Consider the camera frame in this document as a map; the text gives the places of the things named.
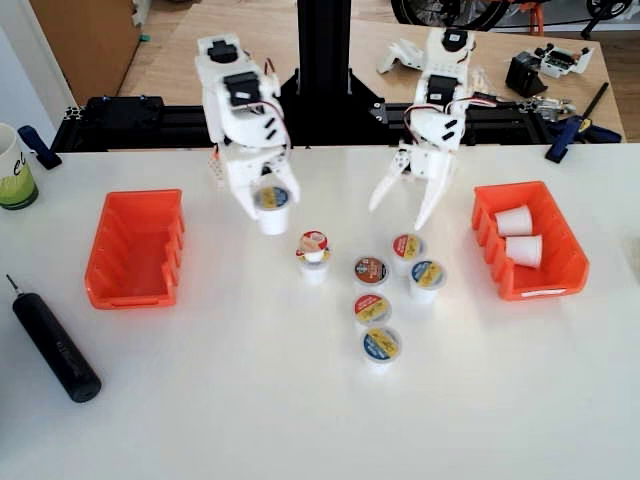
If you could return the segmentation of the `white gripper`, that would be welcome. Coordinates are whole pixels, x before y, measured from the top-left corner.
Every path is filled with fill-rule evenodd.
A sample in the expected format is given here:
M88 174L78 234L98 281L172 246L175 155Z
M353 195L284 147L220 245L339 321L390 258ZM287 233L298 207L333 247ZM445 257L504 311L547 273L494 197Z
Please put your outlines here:
M222 130L235 143L246 147L288 146L289 134L283 110L276 101L257 101L222 109ZM229 156L225 159L229 188L252 219L257 219L252 185L260 178L262 162L254 157ZM287 159L272 164L273 174L285 185L295 203L300 201L300 184Z
M434 107L413 106L405 115L409 131L418 142L427 142L440 150L457 150L465 130L465 115L443 113ZM419 231L430 218L451 183L456 156L440 150L415 149L412 153L412 173L426 182L424 197L414 223ZM410 166L411 151L399 148L387 173L375 186L368 204L373 212Z

